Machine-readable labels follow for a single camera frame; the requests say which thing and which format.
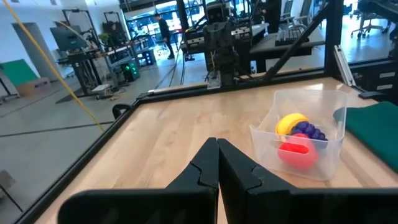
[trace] workbench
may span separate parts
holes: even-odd
[[[267,34],[260,42],[250,49],[251,60],[256,61],[257,72],[266,72],[266,60],[280,58],[291,45],[275,46],[277,34]],[[322,31],[316,28],[293,56],[311,55],[312,48],[325,44]]]
[[[317,78],[140,105],[36,223],[55,224],[61,204],[82,190],[164,188],[208,137],[225,138],[256,160],[249,126],[258,125],[265,117],[274,92],[286,88],[341,90],[348,94],[350,107],[376,103],[358,98],[356,90],[334,78]],[[331,180],[319,182],[272,172],[300,188],[398,187],[398,175],[348,132]],[[218,223],[226,223],[221,194]]]

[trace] green cloth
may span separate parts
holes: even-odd
[[[398,106],[381,102],[347,108],[346,129],[398,173]]]

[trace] concrete floor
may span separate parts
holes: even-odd
[[[386,25],[386,21],[374,21]],[[357,40],[356,35],[350,37],[351,30],[359,26],[359,21],[344,17],[342,48],[349,62],[386,57],[390,49],[388,35],[373,30],[370,36]],[[314,48],[313,54],[290,59],[283,69],[322,67],[324,46]],[[178,58],[178,66],[172,74],[166,74],[174,66],[173,60],[158,62],[158,65],[145,67],[141,70],[141,78],[126,88],[123,97],[116,101],[95,98],[82,98],[82,102],[95,114],[100,122],[112,121],[113,105],[117,103],[131,104],[142,92],[171,85],[179,85],[182,71],[182,56]],[[270,67],[277,60],[268,60]],[[197,55],[196,60],[186,63],[184,84],[202,82],[205,79],[203,56]],[[79,84],[69,78],[67,82],[76,90]],[[70,164],[101,134],[96,126],[63,131],[49,131],[11,137],[1,137],[28,131],[52,128],[64,128],[82,124],[93,124],[91,118],[74,102],[55,104],[67,95],[67,91],[59,83],[39,95],[12,100],[0,106],[0,170],[7,170],[16,180],[9,190],[17,203],[26,209],[46,188],[48,188]],[[0,223],[10,223],[18,215],[18,209],[9,199],[0,203]]]

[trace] computer monitor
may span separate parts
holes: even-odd
[[[71,26],[73,30],[80,33],[81,29],[79,26]],[[66,27],[54,27],[50,28],[52,35],[61,51],[75,50],[80,47],[87,47],[85,40],[78,37],[70,29]]]

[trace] purple toy grapes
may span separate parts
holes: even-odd
[[[307,134],[308,136],[313,136],[315,131],[316,131],[315,126],[313,124],[309,124],[305,129],[304,134]]]
[[[308,125],[309,125],[308,121],[301,121],[296,124],[295,128],[299,128],[300,130],[304,131]]]
[[[314,141],[314,145],[318,150],[326,149],[328,146],[328,139],[325,134],[308,121],[297,123],[292,129],[291,135],[293,134],[306,134],[310,139],[321,140]]]
[[[300,128],[294,127],[293,130],[292,130],[291,135],[294,135],[294,134],[302,134],[302,133],[303,133],[303,131],[302,131]]]

